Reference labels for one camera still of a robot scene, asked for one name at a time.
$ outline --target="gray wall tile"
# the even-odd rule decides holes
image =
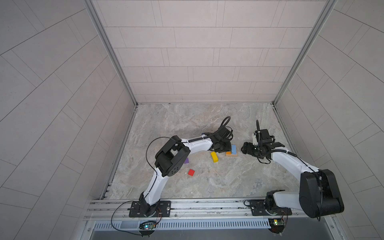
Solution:
[[[94,108],[68,150],[68,157],[85,166],[106,122],[102,112]]]
[[[0,223],[2,239],[14,239],[27,218],[30,209],[0,204]]]
[[[63,160],[61,161],[61,164],[74,170],[75,172],[78,172],[81,174],[81,172],[84,169],[84,166],[80,163],[76,162],[72,158],[68,157],[67,155],[64,156]]]
[[[287,1],[278,26],[313,27],[324,1]]]
[[[280,101],[278,104],[277,104],[277,109],[280,113],[280,116],[282,117],[282,119],[284,120],[284,124],[285,124],[285,127],[288,131],[289,134],[292,134],[293,132],[296,131],[296,127],[291,119],[291,117],[289,116],[288,114],[288,111],[286,110],[284,104],[282,101]]]
[[[96,37],[97,31],[93,26],[87,10],[84,9],[83,11],[71,16],[71,18],[86,43]]]
[[[35,87],[39,86],[43,81],[30,69],[12,50],[1,55],[9,62],[19,73],[21,73]]]
[[[32,209],[36,201],[39,199],[37,196],[4,187],[0,188],[0,194],[2,195],[0,203],[17,207],[25,207],[28,209]]]
[[[13,0],[13,2],[17,5],[17,7],[19,7],[19,9],[23,12],[24,16],[33,25],[37,32],[44,31],[45,27],[36,17],[32,9],[25,2],[25,0]]]
[[[364,159],[365,163],[369,166],[381,184],[384,183],[384,173],[381,171],[384,167],[381,157],[384,152],[382,148],[383,141],[384,132],[380,131],[355,146],[357,152]]]
[[[68,204],[65,204],[63,211],[61,212],[62,215],[69,216],[69,217],[80,217],[81,211],[83,209],[75,206],[71,206]]]
[[[223,27],[270,27],[277,5],[277,1],[227,1]]]
[[[316,133],[348,184],[373,175],[331,118]]]
[[[331,79],[320,88],[316,98],[347,138],[373,123]]]
[[[67,105],[81,117],[83,121],[86,121],[106,88],[97,71],[93,71],[69,100]]]
[[[91,41],[70,57],[55,73],[71,92],[75,93],[102,60],[95,43]]]
[[[231,28],[175,28],[178,48],[229,48]]]
[[[384,226],[380,221],[382,211],[375,210],[375,206],[384,201],[384,188],[382,186],[368,189],[355,194],[356,198],[360,202],[362,208],[367,213],[367,216],[371,220],[375,230],[382,238],[384,236]],[[377,237],[375,231],[371,230],[365,237]]]
[[[26,0],[26,2],[45,28],[84,9],[83,3],[76,0],[66,2],[53,0],[50,4],[45,0]]]
[[[212,66],[213,48],[168,48],[170,66]]]
[[[101,63],[100,63],[100,68],[103,71],[108,83],[112,81],[112,79],[116,75],[116,70],[115,67],[112,64],[112,61],[109,57],[105,58]]]
[[[375,176],[370,176],[370,177],[361,179],[349,185],[353,193],[361,192],[361,191],[378,187],[378,186],[381,186],[381,183]]]
[[[303,139],[301,138],[299,132],[296,130],[291,135],[292,141],[294,146],[296,147],[296,150],[298,151],[298,155],[300,158],[302,158],[304,161],[306,161],[309,164],[313,163],[313,159],[311,157],[311,154],[309,153],[307,147],[305,146],[305,143],[303,142]]]
[[[40,196],[79,131],[77,124],[59,113],[4,187]]]
[[[12,50],[45,80],[80,47],[67,22],[61,21]]]
[[[125,67],[164,66],[160,48],[118,48]]]
[[[104,93],[100,97],[100,103],[104,106],[108,113],[112,112],[113,107],[115,106],[117,100],[119,99],[120,94],[124,91],[125,88],[119,78],[116,75],[111,83],[105,89]]]
[[[384,7],[383,4],[380,0],[351,1],[350,7],[343,13],[380,31],[384,31],[383,15],[380,14],[380,11],[377,11]]]
[[[273,82],[279,67],[241,67],[239,82]]]
[[[235,67],[193,67],[194,82],[232,82]]]
[[[65,21],[67,22],[68,26],[72,30],[76,39],[79,41],[80,45],[83,47],[86,44],[86,42],[84,41],[83,37],[81,36],[81,34],[80,34],[79,30],[77,29],[75,23],[73,22],[72,18],[69,17]]]
[[[104,28],[108,39],[114,48],[125,48],[124,39],[122,38],[119,27]]]
[[[36,29],[11,0],[0,4],[0,54],[37,34]]]
[[[68,105],[65,105],[63,110],[63,113],[67,115],[72,121],[74,121],[79,127],[82,127],[84,125],[84,121],[81,119],[79,115],[77,115]]]
[[[60,165],[15,239],[48,239],[79,174]]]
[[[175,48],[174,28],[120,27],[127,48]]]
[[[129,101],[129,103],[127,105],[127,108],[125,109],[124,114],[123,114],[123,116],[122,116],[122,118],[120,120],[119,126],[118,126],[118,128],[116,130],[116,133],[115,133],[115,136],[113,137],[113,139],[119,145],[122,144],[124,135],[127,132],[127,126],[129,124],[129,120],[131,118],[133,109],[134,109],[134,105],[133,105],[132,101]]]
[[[97,1],[107,26],[156,26],[150,1]]]
[[[301,48],[311,28],[287,28],[279,48]]]
[[[299,116],[293,121],[298,130],[301,138],[303,139],[305,146],[307,146],[309,153],[314,160],[317,160],[321,156],[327,153],[323,143],[313,130],[311,124],[305,117],[304,113],[300,113]]]
[[[89,160],[67,201],[67,204],[79,208],[84,207],[106,155],[107,151],[96,143]]]
[[[159,1],[163,26],[216,26],[217,1]]]
[[[359,237],[369,237],[369,238],[379,237],[375,228],[372,225],[351,227],[349,229],[351,230],[353,236],[356,238],[359,238]]]
[[[152,82],[188,82],[187,67],[149,67]]]
[[[299,109],[299,104],[297,104],[295,98],[292,96],[291,92],[285,91],[281,97],[281,102],[284,104],[289,116],[293,116],[297,109]]]
[[[69,240],[77,220],[76,217],[60,215],[48,240]]]
[[[370,138],[371,136],[375,135],[380,131],[381,129],[376,124],[372,123],[371,125],[364,128],[363,130],[361,130],[360,132],[358,132],[356,135],[354,135],[348,140],[352,144],[352,146],[356,146],[362,141]]]
[[[116,104],[100,134],[100,138],[104,140],[104,142],[109,146],[112,143],[113,136],[115,135],[116,129],[119,126],[123,114],[124,109],[121,109],[119,105]]]
[[[310,124],[314,124],[325,113],[323,106],[303,82],[300,83],[293,97]]]
[[[361,25],[361,22],[333,10],[319,35],[339,50],[343,50]]]
[[[105,157],[99,174],[97,175],[97,178],[92,186],[92,190],[90,192],[91,196],[98,198],[108,184],[108,177],[118,152],[119,144],[116,141],[112,141],[111,147],[108,150],[107,156]]]
[[[299,52],[300,48],[270,48],[263,66],[290,67]]]
[[[71,96],[55,74],[40,84],[0,122],[0,159],[19,164]]]
[[[384,33],[370,28],[349,53],[352,59],[381,81],[384,81],[384,70],[381,64],[384,61],[384,49],[381,44],[383,41]]]
[[[233,28],[231,48],[278,48],[286,28]]]
[[[101,56],[103,58],[106,58],[108,56],[107,50],[105,49],[104,44],[101,42],[100,36],[96,36],[93,39],[94,43],[96,44],[97,49],[99,50]]]
[[[305,56],[300,68],[297,70],[297,75],[312,91],[319,83],[320,79],[324,76],[323,70],[319,68],[308,56]]]
[[[308,52],[308,56],[336,83],[347,74],[355,62],[318,36]]]
[[[16,165],[0,160],[0,185],[7,180],[11,173],[15,170]]]
[[[3,119],[35,86],[0,57],[0,119]]]
[[[257,66],[261,53],[261,48],[221,48],[218,65]]]
[[[356,64],[340,81],[340,88],[377,124],[384,129],[384,83]]]

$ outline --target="aluminum frame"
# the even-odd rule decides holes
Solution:
[[[291,82],[292,78],[294,77],[295,73],[297,72],[297,69],[299,69],[301,63],[303,62],[305,56],[307,55],[309,49],[311,48],[313,42],[315,41],[317,35],[319,35],[321,28],[323,27],[324,23],[328,19],[329,15],[331,14],[334,5],[336,4],[337,0],[328,0],[323,10],[321,11],[319,17],[316,20],[316,23],[314,24],[307,40],[304,43],[304,46],[301,48],[299,55],[297,56],[295,62],[293,63],[290,71],[288,72],[287,77],[285,78],[283,85],[281,86],[279,92],[277,93],[275,99],[272,101],[274,105],[276,105],[283,95],[284,91],[287,89],[289,83]]]

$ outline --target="black cable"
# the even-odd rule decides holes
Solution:
[[[205,137],[197,137],[197,138],[194,138],[194,139],[190,139],[190,140],[188,140],[188,142],[195,142],[195,141],[199,141],[199,140],[204,140],[204,139],[207,139],[207,138],[210,138],[210,137],[214,136],[214,135],[217,134],[221,129],[223,129],[223,128],[228,124],[228,122],[229,122],[230,120],[231,120],[231,116],[227,116],[227,117],[225,117],[224,120],[221,122],[220,127],[219,127],[214,133],[211,133],[210,135],[205,136]],[[225,140],[229,139],[230,137],[233,138],[233,134],[232,134],[232,133],[231,133],[230,135],[228,135],[227,138],[226,138]]]
[[[262,162],[262,161],[260,161],[260,159],[258,157],[256,157],[256,158],[259,161],[259,163],[264,163],[264,164],[270,164],[271,163],[271,160],[269,160],[269,159],[267,159],[269,162]]]
[[[250,207],[250,206],[251,206],[251,202],[250,202],[249,200],[244,200],[244,201],[243,201],[243,204],[244,204],[245,206],[247,206],[247,207]]]
[[[117,229],[117,228],[115,228],[115,226],[114,226],[113,223],[112,223],[112,218],[113,218],[113,215],[115,214],[115,212],[119,209],[119,207],[123,206],[123,205],[126,204],[127,202],[134,202],[134,201],[130,200],[130,201],[123,202],[120,206],[118,206],[118,207],[116,208],[116,210],[113,212],[113,214],[112,214],[112,216],[111,216],[111,225],[112,225],[112,227],[113,227],[114,229],[116,229],[117,231],[127,232],[127,233],[130,233],[130,234],[132,234],[132,235],[141,236],[141,234],[137,234],[137,233],[133,233],[133,232],[129,232],[129,231],[125,231],[125,230]]]

